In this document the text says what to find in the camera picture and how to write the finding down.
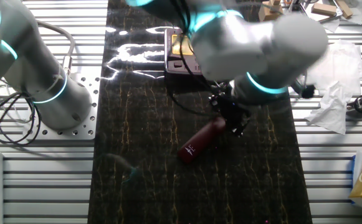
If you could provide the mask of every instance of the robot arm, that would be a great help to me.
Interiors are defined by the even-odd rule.
[[[183,30],[186,13],[171,4],[177,0],[127,0]],[[295,85],[296,78],[327,48],[327,34],[316,21],[301,14],[253,23],[241,13],[226,10],[220,0],[188,0],[188,36],[207,80],[235,80],[233,94],[247,104],[276,99]]]
[[[55,130],[80,124],[92,106],[40,37],[37,21],[20,0],[0,0],[0,79],[31,95],[42,122]]]

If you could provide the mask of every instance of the white cable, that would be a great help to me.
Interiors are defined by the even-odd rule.
[[[9,91],[8,85],[6,85],[6,90],[7,90],[7,94],[10,95],[11,92]],[[16,114],[17,114],[18,119],[13,118],[13,117],[11,116],[10,112],[8,112],[8,113],[6,114],[6,115],[7,115],[8,117],[10,117],[12,120],[14,120],[14,121],[17,122],[17,123],[21,123],[21,124],[27,124],[27,123],[29,123],[29,122],[32,121],[32,118],[30,118],[29,120],[21,119],[21,115],[20,115],[20,113],[18,112],[18,110],[16,109],[16,106],[15,106],[15,105],[13,105],[13,108],[14,108],[14,111],[16,112]],[[4,111],[6,110],[6,108],[5,108],[4,105],[2,105],[2,108],[1,108],[1,109],[4,110]]]

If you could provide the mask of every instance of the table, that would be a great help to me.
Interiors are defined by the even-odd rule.
[[[123,31],[106,28],[107,1],[25,0],[23,3],[37,19],[74,35],[77,51],[73,56],[73,74],[85,75],[88,80],[90,74],[101,73],[105,33]],[[69,42],[45,28],[40,28],[40,32],[49,50],[61,61]],[[338,30],[334,34],[329,32],[328,37],[330,43],[343,39],[359,45],[362,51],[362,26],[341,21]],[[292,101],[296,98],[292,91],[290,97]],[[313,223],[362,223],[362,210],[345,199],[351,190],[351,156],[362,150],[362,118],[348,118],[346,136],[307,126],[303,118],[318,108],[319,101],[316,96],[292,105]],[[17,107],[20,114],[26,108],[25,103]],[[22,134],[22,126],[9,119],[4,121],[4,130],[12,138]],[[86,224],[93,142],[46,142],[25,149],[28,151],[0,144],[5,171],[4,222]]]
[[[242,12],[254,21],[258,10]],[[185,165],[176,152],[208,119],[166,94],[170,24],[109,1],[107,25],[119,32],[105,40],[90,224],[312,223],[288,98],[255,111],[243,138],[225,135]],[[179,101],[209,111],[208,96]]]

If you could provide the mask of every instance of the bolt hole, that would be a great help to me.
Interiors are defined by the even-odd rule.
[[[81,121],[80,115],[78,115],[77,113],[72,114],[71,117],[76,121]]]

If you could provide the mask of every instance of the red bottle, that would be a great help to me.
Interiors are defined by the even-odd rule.
[[[225,129],[226,122],[224,118],[214,118],[182,146],[178,151],[179,158],[185,163],[192,162]]]

